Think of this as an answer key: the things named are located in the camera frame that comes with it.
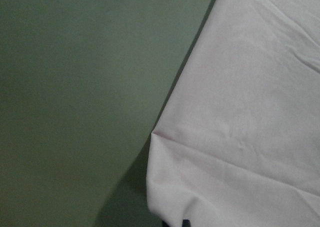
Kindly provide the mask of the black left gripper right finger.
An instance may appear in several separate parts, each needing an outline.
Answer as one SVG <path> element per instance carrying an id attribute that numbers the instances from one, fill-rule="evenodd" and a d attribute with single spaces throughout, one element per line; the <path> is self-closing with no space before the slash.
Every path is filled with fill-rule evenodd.
<path id="1" fill-rule="evenodd" d="M 189 219 L 182 220 L 182 227 L 191 227 L 191 222 Z"/>

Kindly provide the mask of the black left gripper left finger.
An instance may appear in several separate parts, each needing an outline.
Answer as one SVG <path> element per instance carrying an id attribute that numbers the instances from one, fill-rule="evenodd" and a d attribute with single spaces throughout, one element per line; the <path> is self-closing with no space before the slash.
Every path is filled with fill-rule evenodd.
<path id="1" fill-rule="evenodd" d="M 162 226 L 162 227 L 168 227 L 168 224 L 167 224 L 166 222 L 162 221 L 162 222 L 161 222 L 161 226 Z"/>

